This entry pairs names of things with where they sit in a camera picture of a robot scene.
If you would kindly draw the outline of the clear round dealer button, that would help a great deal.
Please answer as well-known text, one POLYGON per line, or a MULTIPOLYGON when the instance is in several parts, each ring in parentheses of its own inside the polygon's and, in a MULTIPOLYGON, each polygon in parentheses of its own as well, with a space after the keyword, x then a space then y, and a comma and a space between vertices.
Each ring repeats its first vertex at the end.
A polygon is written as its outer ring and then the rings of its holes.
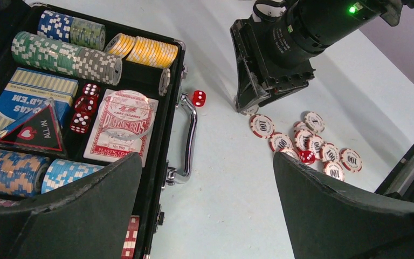
POLYGON ((119 140, 134 140, 153 127, 158 101, 133 90, 108 89, 100 105, 100 129, 119 140))

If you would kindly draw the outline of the blue patterned card deck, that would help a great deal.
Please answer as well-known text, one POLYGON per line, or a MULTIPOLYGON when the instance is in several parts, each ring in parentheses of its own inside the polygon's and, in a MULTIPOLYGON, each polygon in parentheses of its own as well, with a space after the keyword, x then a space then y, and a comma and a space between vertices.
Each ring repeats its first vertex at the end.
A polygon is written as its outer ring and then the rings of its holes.
POLYGON ((62 126, 70 112, 79 83, 75 79, 17 68, 0 95, 0 130, 53 98, 62 126))

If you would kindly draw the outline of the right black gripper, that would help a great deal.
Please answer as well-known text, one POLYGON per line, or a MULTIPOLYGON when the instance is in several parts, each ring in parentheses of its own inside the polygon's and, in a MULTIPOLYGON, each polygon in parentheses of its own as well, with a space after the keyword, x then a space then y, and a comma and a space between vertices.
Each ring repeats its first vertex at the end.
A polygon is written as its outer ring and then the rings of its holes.
POLYGON ((276 22, 236 20, 237 112, 265 106, 308 86, 310 60, 371 20, 399 24, 403 1, 287 1, 276 22))

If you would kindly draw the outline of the white red chip stack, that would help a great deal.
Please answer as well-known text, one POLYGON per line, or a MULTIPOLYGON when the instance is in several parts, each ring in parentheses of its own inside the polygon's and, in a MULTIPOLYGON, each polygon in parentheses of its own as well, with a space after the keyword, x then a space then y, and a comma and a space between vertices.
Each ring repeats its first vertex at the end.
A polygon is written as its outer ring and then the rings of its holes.
POLYGON ((258 113, 257 105, 240 112, 249 116, 252 133, 267 140, 273 153, 284 153, 300 161, 298 154, 310 150, 315 153, 316 162, 323 164, 322 172, 340 181, 344 181, 346 172, 357 173, 363 169, 363 159, 352 148, 339 148, 325 140, 320 133, 326 129, 322 116, 313 111, 302 115, 302 120, 293 125, 293 134, 277 131, 274 121, 267 115, 258 113))

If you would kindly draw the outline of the black poker set case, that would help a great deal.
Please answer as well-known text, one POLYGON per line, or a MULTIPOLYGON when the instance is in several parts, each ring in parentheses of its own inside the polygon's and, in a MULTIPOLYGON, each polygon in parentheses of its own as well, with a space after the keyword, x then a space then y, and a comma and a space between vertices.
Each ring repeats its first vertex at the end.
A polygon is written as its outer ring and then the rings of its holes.
MULTIPOLYGON (((19 67, 37 72, 48 73, 55 76, 75 79, 79 83, 79 87, 75 95, 72 108, 67 115, 65 125, 62 126, 60 124, 63 143, 65 149, 67 150, 68 157, 58 158, 55 156, 27 153, 24 151, 13 152, 45 156, 51 159, 51 163, 54 162, 55 159, 64 159, 106 167, 114 162, 95 161, 82 157, 92 130, 92 126, 96 120, 98 109, 92 116, 91 125, 86 133, 76 133, 70 130, 70 123, 74 115, 74 103, 81 96, 83 87, 87 83, 94 83, 100 87, 99 105, 102 102, 106 89, 112 89, 114 91, 133 90, 144 94, 148 98, 156 99, 159 101, 146 164, 145 166, 142 166, 139 188, 137 190, 132 211, 132 215, 137 215, 140 217, 133 258, 149 257, 154 229, 157 226, 159 219, 160 192, 161 186, 167 174, 166 156, 168 152, 175 105, 177 102, 178 89, 181 82, 184 54, 185 46, 183 42, 173 38, 113 23, 107 20, 84 15, 52 5, 28 5, 23 1, 0 1, 0 95, 13 76, 16 69, 19 67), (175 61, 172 63, 171 67, 169 67, 171 78, 166 95, 162 97, 158 94, 158 86, 163 69, 128 62, 124 59, 122 59, 123 69, 121 80, 116 86, 99 83, 88 79, 82 79, 76 76, 69 76, 49 70, 39 69, 33 66, 23 65, 16 62, 11 53, 11 43, 14 36, 21 31, 26 31, 36 35, 40 16, 45 10, 50 10, 105 25, 105 46, 118 33, 123 33, 125 35, 134 37, 141 36, 144 38, 176 45, 178 47, 178 55, 175 61)), ((25 199, 33 197, 20 197, 0 194, 0 199, 18 201, 19 203, 25 199)))

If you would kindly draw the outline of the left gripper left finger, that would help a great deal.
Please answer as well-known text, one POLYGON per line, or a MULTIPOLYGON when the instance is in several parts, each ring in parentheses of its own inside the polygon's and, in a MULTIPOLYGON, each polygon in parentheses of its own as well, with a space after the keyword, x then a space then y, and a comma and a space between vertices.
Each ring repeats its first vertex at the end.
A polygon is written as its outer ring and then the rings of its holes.
POLYGON ((132 153, 55 190, 0 207, 0 258, 120 258, 142 174, 132 153))

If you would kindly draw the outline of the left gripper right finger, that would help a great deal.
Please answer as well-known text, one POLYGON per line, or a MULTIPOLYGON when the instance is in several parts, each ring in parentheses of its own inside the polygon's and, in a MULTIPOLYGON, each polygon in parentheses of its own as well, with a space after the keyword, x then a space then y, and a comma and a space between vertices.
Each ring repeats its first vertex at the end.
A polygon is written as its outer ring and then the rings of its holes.
POLYGON ((414 203, 375 194, 284 153, 273 157, 295 258, 414 258, 414 203))

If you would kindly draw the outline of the light blue chip stack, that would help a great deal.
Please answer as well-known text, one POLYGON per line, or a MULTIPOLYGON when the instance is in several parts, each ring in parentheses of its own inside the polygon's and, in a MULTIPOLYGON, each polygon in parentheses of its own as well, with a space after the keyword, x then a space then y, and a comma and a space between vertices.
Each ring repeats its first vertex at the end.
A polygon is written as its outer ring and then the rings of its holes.
POLYGON ((65 186, 103 168, 104 166, 100 165, 55 159, 45 173, 41 193, 44 194, 65 186))

